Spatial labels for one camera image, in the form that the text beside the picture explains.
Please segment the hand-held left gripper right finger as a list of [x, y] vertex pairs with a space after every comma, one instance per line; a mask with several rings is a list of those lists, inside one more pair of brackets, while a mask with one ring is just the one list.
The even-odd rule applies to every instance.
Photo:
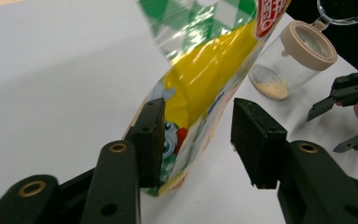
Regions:
[[358, 180], [328, 152], [287, 131], [260, 105], [233, 103], [230, 142], [251, 184], [276, 189], [286, 224], [358, 224]]

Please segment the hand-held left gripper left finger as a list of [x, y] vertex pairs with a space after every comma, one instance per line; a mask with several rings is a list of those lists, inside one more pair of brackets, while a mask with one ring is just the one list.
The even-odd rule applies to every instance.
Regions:
[[103, 147], [80, 224], [141, 224], [140, 189], [160, 186], [165, 101], [144, 104], [122, 140]]

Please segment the glass jar with beige lid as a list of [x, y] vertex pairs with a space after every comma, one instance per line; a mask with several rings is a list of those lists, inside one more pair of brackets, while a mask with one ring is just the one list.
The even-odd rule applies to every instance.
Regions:
[[337, 61], [323, 30], [331, 24], [358, 23], [358, 0], [316, 0], [316, 4], [319, 18], [315, 22], [291, 21], [256, 60], [248, 73], [256, 89], [257, 81], [279, 77], [285, 80], [289, 96]]

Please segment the yellow green seasoning pouch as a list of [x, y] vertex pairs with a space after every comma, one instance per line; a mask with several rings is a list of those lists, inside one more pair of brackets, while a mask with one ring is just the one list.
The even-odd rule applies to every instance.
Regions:
[[165, 101], [158, 197], [183, 185], [229, 100], [292, 0], [136, 0], [171, 67], [147, 99]]

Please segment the pale yellow seasoning powder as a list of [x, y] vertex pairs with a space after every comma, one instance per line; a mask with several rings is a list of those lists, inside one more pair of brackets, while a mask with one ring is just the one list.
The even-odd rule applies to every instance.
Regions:
[[268, 77], [256, 82], [257, 89], [272, 100], [284, 100], [289, 92], [286, 82], [282, 78]]

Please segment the white cloth mat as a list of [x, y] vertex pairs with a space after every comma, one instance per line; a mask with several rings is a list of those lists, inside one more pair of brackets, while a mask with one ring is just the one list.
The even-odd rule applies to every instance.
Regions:
[[[88, 171], [121, 138], [171, 64], [135, 0], [24, 0], [0, 6], [0, 198], [17, 181]], [[283, 224], [230, 143], [226, 107], [184, 184], [143, 195], [143, 224]]]

